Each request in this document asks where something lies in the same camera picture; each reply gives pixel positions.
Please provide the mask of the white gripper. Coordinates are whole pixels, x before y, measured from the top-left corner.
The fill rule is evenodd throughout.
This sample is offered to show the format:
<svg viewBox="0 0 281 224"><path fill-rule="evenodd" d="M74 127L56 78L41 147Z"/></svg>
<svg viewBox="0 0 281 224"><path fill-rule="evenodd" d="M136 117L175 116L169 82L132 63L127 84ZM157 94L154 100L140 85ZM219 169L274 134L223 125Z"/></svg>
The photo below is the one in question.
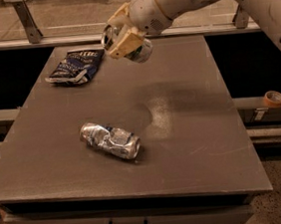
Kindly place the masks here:
<svg viewBox="0 0 281 224"><path fill-rule="evenodd" d="M108 19L107 24L111 26L103 32L107 55L113 59L127 56L143 44L144 32L161 34L172 22L156 0L126 2Z"/></svg>

